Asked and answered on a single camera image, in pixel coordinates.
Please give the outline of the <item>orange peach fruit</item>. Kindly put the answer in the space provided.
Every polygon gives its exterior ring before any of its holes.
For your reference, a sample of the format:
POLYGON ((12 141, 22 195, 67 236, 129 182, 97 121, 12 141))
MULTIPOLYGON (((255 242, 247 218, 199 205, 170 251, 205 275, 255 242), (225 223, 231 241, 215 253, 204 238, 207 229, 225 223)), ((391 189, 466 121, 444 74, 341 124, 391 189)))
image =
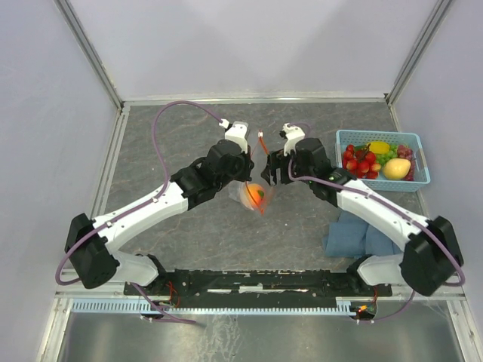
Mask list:
POLYGON ((239 197, 241 203, 249 210, 259 209, 265 199, 264 187, 257 183, 244 183, 241 187, 239 197))

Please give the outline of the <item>clear zip bag orange zipper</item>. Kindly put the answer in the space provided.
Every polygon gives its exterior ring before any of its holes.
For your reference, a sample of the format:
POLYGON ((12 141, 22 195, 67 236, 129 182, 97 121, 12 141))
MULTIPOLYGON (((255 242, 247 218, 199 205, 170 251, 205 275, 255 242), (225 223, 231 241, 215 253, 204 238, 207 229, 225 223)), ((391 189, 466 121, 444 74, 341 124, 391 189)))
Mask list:
POLYGON ((275 195, 275 186, 262 178, 269 150, 266 147, 262 130, 248 134, 248 145, 251 147, 251 160, 254 168, 251 170, 251 181, 233 181, 228 185, 229 197, 240 203, 246 210, 263 216, 275 195))

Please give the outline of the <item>yellow mango fruit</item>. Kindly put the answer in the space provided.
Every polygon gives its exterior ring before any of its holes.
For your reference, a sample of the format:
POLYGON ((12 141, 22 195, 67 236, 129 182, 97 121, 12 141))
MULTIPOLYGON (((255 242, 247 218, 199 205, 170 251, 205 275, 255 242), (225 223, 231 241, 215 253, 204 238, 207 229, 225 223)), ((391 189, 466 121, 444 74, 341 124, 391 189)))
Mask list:
POLYGON ((393 158, 388 161, 382 171, 389 180, 404 179, 410 168, 410 162, 403 158, 393 158))

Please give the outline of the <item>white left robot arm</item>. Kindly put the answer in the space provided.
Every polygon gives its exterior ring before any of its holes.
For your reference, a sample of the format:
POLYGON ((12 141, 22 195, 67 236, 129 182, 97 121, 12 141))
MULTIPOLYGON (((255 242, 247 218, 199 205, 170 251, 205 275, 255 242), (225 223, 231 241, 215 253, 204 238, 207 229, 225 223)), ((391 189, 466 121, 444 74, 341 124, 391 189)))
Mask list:
POLYGON ((246 141, 221 140, 205 157, 177 171, 148 195, 106 215, 75 216, 65 253, 86 289, 108 281, 139 284, 151 294, 162 292, 167 276, 153 256, 131 255, 121 247, 138 234, 172 216, 210 201, 232 181, 250 180, 254 163, 246 141))

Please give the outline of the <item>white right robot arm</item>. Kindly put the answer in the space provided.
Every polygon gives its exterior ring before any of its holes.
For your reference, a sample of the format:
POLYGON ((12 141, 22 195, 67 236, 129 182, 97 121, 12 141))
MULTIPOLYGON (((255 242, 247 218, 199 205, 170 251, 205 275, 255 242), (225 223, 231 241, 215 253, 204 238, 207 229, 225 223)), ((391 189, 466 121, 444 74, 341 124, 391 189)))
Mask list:
POLYGON ((466 282, 463 257, 451 222, 412 213, 370 189, 354 174, 335 167, 316 138, 305 138, 267 155, 262 178, 272 185, 303 182, 317 198, 360 217, 400 250, 364 256, 346 276, 349 291, 363 295, 379 284, 405 284, 422 296, 466 282))

